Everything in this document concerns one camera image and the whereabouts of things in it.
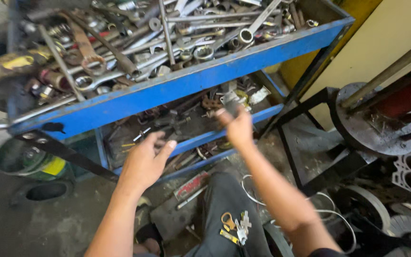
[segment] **bolt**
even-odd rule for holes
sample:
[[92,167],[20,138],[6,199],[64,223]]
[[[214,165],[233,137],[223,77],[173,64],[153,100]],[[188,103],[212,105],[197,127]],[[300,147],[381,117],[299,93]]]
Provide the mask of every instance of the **bolt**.
[[36,137],[36,135],[34,133],[26,133],[22,137],[25,139],[33,139]]
[[36,140],[36,143],[47,143],[48,140],[45,138],[39,138],[38,140]]

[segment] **tool pile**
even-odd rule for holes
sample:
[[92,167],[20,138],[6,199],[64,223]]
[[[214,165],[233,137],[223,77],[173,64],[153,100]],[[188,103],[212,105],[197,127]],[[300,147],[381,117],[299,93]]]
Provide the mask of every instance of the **tool pile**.
[[39,115],[318,25],[294,0],[265,4],[95,0],[87,10],[31,13],[20,23],[23,54],[0,57],[0,81],[34,74],[25,90]]

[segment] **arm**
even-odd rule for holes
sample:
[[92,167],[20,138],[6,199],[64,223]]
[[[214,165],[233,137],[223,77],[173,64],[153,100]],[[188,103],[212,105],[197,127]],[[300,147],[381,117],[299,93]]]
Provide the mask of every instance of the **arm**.
[[[163,173],[177,142],[164,144],[164,132],[151,133],[126,159],[106,214],[85,253],[86,257],[132,256],[134,215],[142,193]],[[163,145],[161,150],[156,145]]]
[[227,126],[229,141],[242,155],[267,209],[293,243],[294,254],[307,257],[319,248],[341,252],[311,202],[258,151],[253,143],[252,117],[243,106],[236,119],[224,109],[216,116]]

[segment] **tool cart shelf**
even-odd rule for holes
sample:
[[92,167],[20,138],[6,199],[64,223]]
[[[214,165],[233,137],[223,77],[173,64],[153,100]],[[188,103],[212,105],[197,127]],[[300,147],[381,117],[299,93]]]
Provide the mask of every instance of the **tool cart shelf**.
[[[24,134],[30,131],[38,131],[46,133],[48,137],[56,140],[63,140],[89,130],[97,129],[97,135],[100,139],[102,135],[100,135],[99,128],[101,126],[240,76],[254,73],[296,56],[322,49],[299,82],[305,84],[352,25],[354,18],[328,0],[302,0],[299,5],[306,19],[314,19],[320,25],[298,30],[280,39],[259,44],[220,59],[194,65],[138,83],[127,90],[110,92],[84,102],[65,106],[12,125],[8,128],[8,132],[15,137],[23,139],[22,136]],[[278,102],[270,108],[254,113],[254,122],[259,122],[278,114],[282,107],[283,104]],[[21,115],[15,114],[15,111],[8,113],[10,114],[9,120]],[[172,156],[223,136],[224,132],[213,131],[181,142]],[[232,150],[226,151],[214,156],[213,160],[210,161],[225,157],[231,153],[233,153]],[[68,160],[67,156],[63,155],[60,157]],[[103,160],[102,165],[106,166],[106,162]]]

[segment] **right hand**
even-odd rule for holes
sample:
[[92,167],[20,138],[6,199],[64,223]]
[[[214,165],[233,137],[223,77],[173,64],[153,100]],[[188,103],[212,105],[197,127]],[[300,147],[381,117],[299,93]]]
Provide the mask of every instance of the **right hand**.
[[239,151],[254,145],[252,116],[245,110],[243,105],[237,107],[239,116],[234,117],[224,108],[215,112],[216,118],[226,126],[229,142]]

